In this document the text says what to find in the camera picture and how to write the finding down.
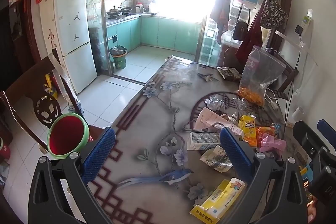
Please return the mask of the black shoulder bag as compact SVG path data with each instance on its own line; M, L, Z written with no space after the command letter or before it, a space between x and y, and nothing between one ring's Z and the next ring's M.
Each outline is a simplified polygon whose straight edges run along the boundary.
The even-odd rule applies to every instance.
M240 20L240 15L241 15L243 6L244 5L241 4L239 12L238 12L237 20L235 23L234 32L232 34L232 39L237 40L237 41L243 41L248 32L249 20L248 22Z

